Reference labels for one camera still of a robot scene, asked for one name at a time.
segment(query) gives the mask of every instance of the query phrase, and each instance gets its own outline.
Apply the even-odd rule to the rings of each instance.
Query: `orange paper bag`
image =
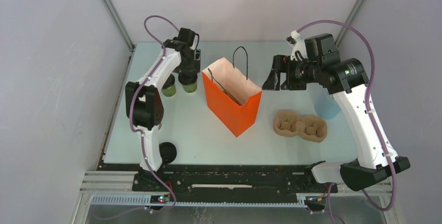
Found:
[[[235,67],[234,58],[233,64],[226,58],[217,60],[202,76],[207,106],[238,137],[255,123],[262,90],[248,78],[248,71],[244,76]]]

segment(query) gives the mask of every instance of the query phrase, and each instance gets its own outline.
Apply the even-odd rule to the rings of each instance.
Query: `white wall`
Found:
[[[0,223],[67,223],[129,51],[101,0],[0,0]]]
[[[134,42],[153,42],[143,28],[148,15],[165,16],[178,27],[191,28],[202,41],[284,41],[294,29],[320,19],[344,21],[356,0],[112,0]],[[175,30],[159,19],[149,21],[159,39]],[[337,34],[339,29],[323,26]]]
[[[373,99],[385,132],[411,168],[398,174],[407,223],[440,223],[442,0],[367,0],[354,22],[376,58]],[[349,33],[342,56],[369,62]]]

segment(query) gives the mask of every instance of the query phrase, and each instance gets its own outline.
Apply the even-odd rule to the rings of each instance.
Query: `cardboard cup holder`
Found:
[[[327,137],[327,123],[318,116],[300,117],[296,112],[282,110],[275,116],[273,129],[278,135],[301,138],[311,142],[322,142]]]

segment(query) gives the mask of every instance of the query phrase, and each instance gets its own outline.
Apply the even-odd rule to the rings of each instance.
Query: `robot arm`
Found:
[[[130,103],[138,87],[146,81],[137,95],[133,107],[133,124],[138,133],[143,135],[140,166],[149,170],[147,162],[154,171],[160,169],[162,158],[159,153],[158,129],[164,115],[158,88],[162,88],[170,79],[172,72],[178,73],[178,80],[195,77],[200,72],[201,52],[195,49],[196,33],[190,29],[181,28],[177,37],[166,40],[165,54],[160,54],[154,65],[137,82],[128,82],[125,87],[126,115],[130,115]]]
[[[307,174],[317,183],[344,182],[354,191],[387,179],[391,176],[388,161],[365,108],[364,96],[369,80],[361,62],[355,58],[341,61],[331,34],[304,40],[293,31],[287,41],[293,44],[291,56],[273,57],[272,70],[262,89],[305,90],[307,83],[319,83],[341,108],[358,151],[358,158],[350,163],[322,161],[309,166]],[[281,73],[286,73],[287,77],[283,83],[280,83]],[[408,158],[397,155],[373,106],[372,113],[386,141],[396,173],[408,169]]]

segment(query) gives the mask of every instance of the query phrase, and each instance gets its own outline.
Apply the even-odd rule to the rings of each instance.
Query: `table surface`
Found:
[[[258,86],[267,78],[273,56],[291,52],[286,42],[202,42],[199,46],[201,70],[219,58],[231,60],[233,51],[240,45],[249,53],[249,78]],[[126,82],[137,81],[145,74],[160,50],[157,43],[139,43]],[[242,50],[237,51],[236,58],[236,66],[245,73]],[[171,142],[177,148],[173,164],[305,165],[357,157],[353,137],[341,111],[335,118],[326,120],[328,135],[322,143],[298,136],[286,138],[274,132],[274,117],[280,110],[294,110],[301,116],[316,115],[314,100],[323,90],[317,84],[308,84],[307,91],[263,91],[255,124],[236,138],[207,107],[201,74],[198,89],[192,94],[186,93],[178,79],[176,81],[176,95],[161,95],[165,113],[159,131],[160,143]],[[120,100],[104,162],[137,164],[141,158],[141,141],[129,128],[125,97],[121,96]]]

